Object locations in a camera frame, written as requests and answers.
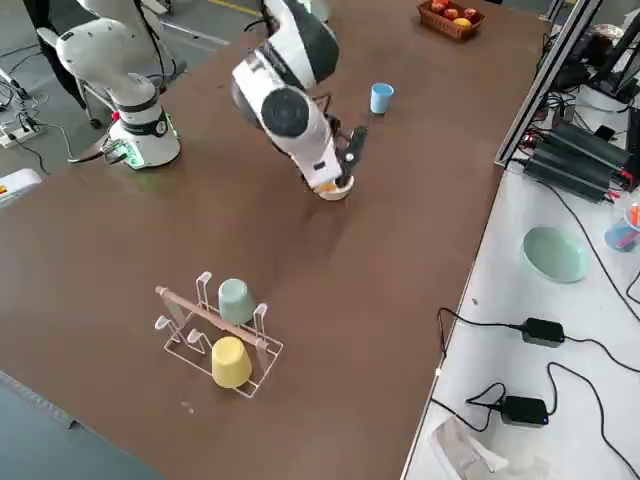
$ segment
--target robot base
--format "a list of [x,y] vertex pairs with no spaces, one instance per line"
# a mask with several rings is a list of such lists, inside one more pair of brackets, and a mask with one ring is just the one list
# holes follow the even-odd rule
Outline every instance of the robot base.
[[120,121],[117,121],[109,130],[109,138],[111,141],[121,142],[114,150],[113,156],[124,155],[123,161],[134,170],[164,165],[176,158],[180,152],[180,142],[171,125],[162,137],[140,136],[126,132]]

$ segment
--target yellow cup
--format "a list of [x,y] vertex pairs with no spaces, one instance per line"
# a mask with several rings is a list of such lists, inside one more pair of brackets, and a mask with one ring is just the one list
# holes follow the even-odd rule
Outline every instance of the yellow cup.
[[253,367],[242,340],[224,337],[211,350],[211,374],[222,388],[238,388],[247,383]]

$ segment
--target white table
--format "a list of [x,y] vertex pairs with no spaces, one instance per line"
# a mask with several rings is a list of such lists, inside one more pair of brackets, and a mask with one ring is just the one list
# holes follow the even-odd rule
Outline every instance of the white table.
[[[605,230],[620,217],[620,206],[594,205],[561,194],[582,220],[609,272],[624,291],[640,268],[640,256],[616,252],[604,241]],[[525,263],[522,238],[539,225],[561,227],[589,248],[578,225],[552,192],[520,173],[507,172],[460,314],[485,323],[519,324],[527,317],[558,321],[567,335],[597,339],[620,361],[640,368],[640,323],[615,294],[592,254],[587,277],[570,285],[550,282]],[[640,285],[636,290],[640,296]],[[447,306],[455,310],[455,305]],[[552,389],[547,363],[557,361],[583,374],[602,398],[609,440],[640,470],[640,375],[615,365],[597,346],[567,343],[550,349],[523,343],[516,331],[457,323],[448,352],[433,395],[478,426],[484,424],[486,410],[466,406],[464,399],[493,382],[504,382],[510,394],[542,398],[550,410]],[[552,464],[552,478],[558,480],[631,479],[626,466],[600,437],[598,406],[589,386],[559,369],[553,373],[558,383],[559,408],[548,426],[507,426],[494,413],[488,431],[477,438],[487,448],[509,458],[512,465],[528,466],[534,456],[543,458]],[[448,416],[439,406],[429,405],[408,467],[408,480],[450,478],[427,440]]]

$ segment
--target green cup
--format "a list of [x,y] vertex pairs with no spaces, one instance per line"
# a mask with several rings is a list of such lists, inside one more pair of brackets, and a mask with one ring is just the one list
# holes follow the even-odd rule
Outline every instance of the green cup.
[[222,282],[218,289],[218,308],[225,322],[240,325],[253,318],[256,303],[245,282],[230,278]]

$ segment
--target cup rack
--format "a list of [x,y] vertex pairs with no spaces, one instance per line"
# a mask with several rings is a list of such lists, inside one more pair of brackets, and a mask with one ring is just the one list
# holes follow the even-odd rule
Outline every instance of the cup rack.
[[[265,333],[264,317],[268,310],[266,303],[256,307],[253,318],[247,324],[236,326],[225,322],[219,310],[209,303],[207,285],[211,277],[211,272],[204,272],[196,279],[197,304],[179,297],[167,288],[156,288],[156,292],[162,297],[171,316],[161,315],[154,327],[156,330],[168,328],[171,332],[164,345],[167,352],[209,375],[212,379],[211,349],[214,342],[211,337],[215,332],[218,335],[220,332],[226,332],[238,337],[245,343],[250,356],[252,352],[255,353],[255,359],[260,368],[254,368],[249,381],[233,390],[246,398],[253,398],[282,352],[283,344]],[[189,313],[185,315],[181,307]],[[195,326],[198,317],[208,322]]]

